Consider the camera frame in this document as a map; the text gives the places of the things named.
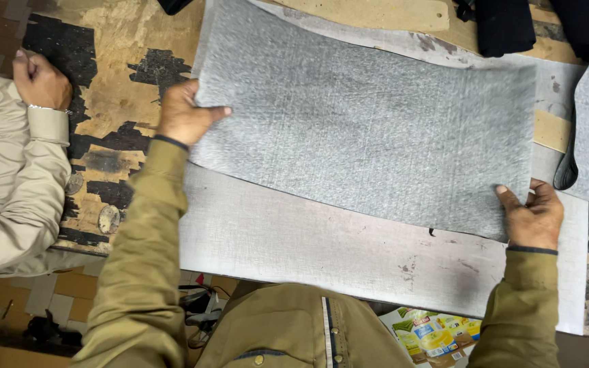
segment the wooden table surface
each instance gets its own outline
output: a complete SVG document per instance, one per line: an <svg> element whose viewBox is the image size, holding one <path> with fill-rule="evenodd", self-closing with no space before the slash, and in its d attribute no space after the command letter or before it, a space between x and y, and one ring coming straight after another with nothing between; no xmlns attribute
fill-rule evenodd
<svg viewBox="0 0 589 368"><path fill-rule="evenodd" d="M73 175L54 247L107 255L132 198L126 181L142 167L158 124L160 96L190 76L204 2L194 0L176 16L165 15L155 0L94 3L36 6L23 46L47 56L75 87ZM530 54L581 63L548 1L530 3L538 37ZM589 266L586 298L589 335Z"/></svg>

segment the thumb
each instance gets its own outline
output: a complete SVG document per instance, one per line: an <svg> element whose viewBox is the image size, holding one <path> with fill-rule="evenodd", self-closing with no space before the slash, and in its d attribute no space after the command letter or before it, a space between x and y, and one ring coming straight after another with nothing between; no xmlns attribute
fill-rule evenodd
<svg viewBox="0 0 589 368"><path fill-rule="evenodd" d="M12 79L17 85L26 85L31 82L29 77L29 58L22 50L17 50L12 60Z"/></svg>
<svg viewBox="0 0 589 368"><path fill-rule="evenodd" d="M210 116L210 122L215 122L231 115L231 108L227 106L206 108Z"/></svg>
<svg viewBox="0 0 589 368"><path fill-rule="evenodd" d="M522 206L522 204L519 203L519 200L517 199L515 193L513 193L511 189L508 189L508 187L498 185L496 188L496 192L497 197L499 197L499 201L506 209L506 213L510 213L512 210L515 210L516 208Z"/></svg>

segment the shirt cuff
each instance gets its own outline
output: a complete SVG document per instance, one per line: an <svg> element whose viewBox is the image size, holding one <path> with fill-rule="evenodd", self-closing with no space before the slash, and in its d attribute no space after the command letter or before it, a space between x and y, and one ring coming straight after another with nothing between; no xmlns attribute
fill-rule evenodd
<svg viewBox="0 0 589 368"><path fill-rule="evenodd" d="M506 250L504 280L518 290L556 289L558 257L554 254Z"/></svg>
<svg viewBox="0 0 589 368"><path fill-rule="evenodd" d="M529 253L543 253L543 254L552 254L558 255L557 250L547 249L547 248L538 248L538 247L525 247L525 246L509 246L506 250L511 251L527 251Z"/></svg>
<svg viewBox="0 0 589 368"><path fill-rule="evenodd" d="M32 139L70 145L70 129L65 112L29 107L27 116Z"/></svg>
<svg viewBox="0 0 589 368"><path fill-rule="evenodd" d="M153 139L142 170L129 179L135 195L153 198L181 209L188 201L183 193L183 176L188 153L181 147Z"/></svg>
<svg viewBox="0 0 589 368"><path fill-rule="evenodd" d="M170 137L165 137L161 134L155 135L154 139L158 139L159 141L165 141L165 142L171 143L173 145L177 145L177 146L183 148L184 150L190 152L190 147L188 145L186 145L185 143L181 143L181 142L177 141L176 139L172 139Z"/></svg>

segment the hand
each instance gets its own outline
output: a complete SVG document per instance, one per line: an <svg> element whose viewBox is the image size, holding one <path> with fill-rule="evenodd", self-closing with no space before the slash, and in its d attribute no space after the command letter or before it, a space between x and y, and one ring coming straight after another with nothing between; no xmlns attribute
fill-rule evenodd
<svg viewBox="0 0 589 368"><path fill-rule="evenodd" d="M72 86L45 56L17 50L12 61L13 80L27 105L65 110L72 100Z"/></svg>
<svg viewBox="0 0 589 368"><path fill-rule="evenodd" d="M497 186L497 196L506 209L506 231L510 245L558 250L558 235L563 222L563 204L554 188L542 180L531 179L526 207L503 185Z"/></svg>
<svg viewBox="0 0 589 368"><path fill-rule="evenodd" d="M230 107L197 107L194 94L199 89L199 80L170 87L160 104L160 123L156 134L175 139L191 147L206 133L213 122L231 114Z"/></svg>

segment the jacket pocket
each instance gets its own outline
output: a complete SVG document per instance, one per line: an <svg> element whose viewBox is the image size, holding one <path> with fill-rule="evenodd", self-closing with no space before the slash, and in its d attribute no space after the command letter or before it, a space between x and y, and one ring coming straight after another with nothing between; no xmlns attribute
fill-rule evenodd
<svg viewBox="0 0 589 368"><path fill-rule="evenodd" d="M302 362L290 355L274 350L254 350L237 356L224 368L256 368L256 367L283 367L283 368L312 368L312 364Z"/></svg>
<svg viewBox="0 0 589 368"><path fill-rule="evenodd" d="M288 364L284 367L311 367L315 362L314 331L313 317L306 310L229 318L214 332L197 367L266 367L268 362ZM261 350L271 353L254 353ZM262 355L263 363L256 364L255 357L246 354Z"/></svg>

